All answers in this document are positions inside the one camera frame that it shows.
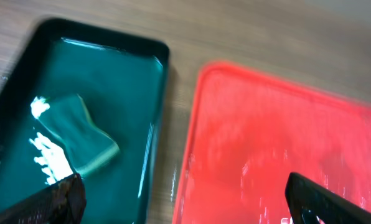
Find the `black water tray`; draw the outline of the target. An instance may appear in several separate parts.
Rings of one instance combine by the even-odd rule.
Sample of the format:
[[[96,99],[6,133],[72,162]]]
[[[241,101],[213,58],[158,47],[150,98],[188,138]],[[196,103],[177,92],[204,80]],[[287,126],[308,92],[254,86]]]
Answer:
[[[77,173],[32,114],[80,95],[120,153],[83,177],[83,223],[144,223],[169,73],[166,44],[60,18],[38,24],[0,92],[0,212]]]

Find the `red plastic tray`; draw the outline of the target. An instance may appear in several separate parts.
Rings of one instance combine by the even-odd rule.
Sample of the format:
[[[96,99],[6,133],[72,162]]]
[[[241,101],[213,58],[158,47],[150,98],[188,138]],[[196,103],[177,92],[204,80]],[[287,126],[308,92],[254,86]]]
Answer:
[[[229,62],[195,89],[173,223],[291,223],[297,172],[371,212],[371,105]]]

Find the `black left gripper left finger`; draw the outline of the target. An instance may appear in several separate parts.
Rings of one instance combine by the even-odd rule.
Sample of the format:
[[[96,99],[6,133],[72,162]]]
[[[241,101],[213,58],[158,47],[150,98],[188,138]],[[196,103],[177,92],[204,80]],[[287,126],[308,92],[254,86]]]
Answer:
[[[0,212],[0,224],[80,224],[87,200],[80,174],[72,174]]]

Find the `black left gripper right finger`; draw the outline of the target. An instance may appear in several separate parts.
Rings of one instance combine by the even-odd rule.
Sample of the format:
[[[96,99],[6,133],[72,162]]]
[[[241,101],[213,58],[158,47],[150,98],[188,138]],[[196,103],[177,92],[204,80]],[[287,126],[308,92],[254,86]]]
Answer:
[[[294,224],[371,224],[371,213],[292,172],[285,197]]]

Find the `green scouring sponge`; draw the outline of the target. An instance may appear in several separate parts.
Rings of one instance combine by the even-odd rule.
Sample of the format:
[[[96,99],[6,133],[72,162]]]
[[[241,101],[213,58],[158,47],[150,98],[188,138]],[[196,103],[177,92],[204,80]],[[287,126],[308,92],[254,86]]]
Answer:
[[[65,147],[74,170],[86,177],[120,153],[116,141],[100,129],[80,95],[38,99],[32,114]]]

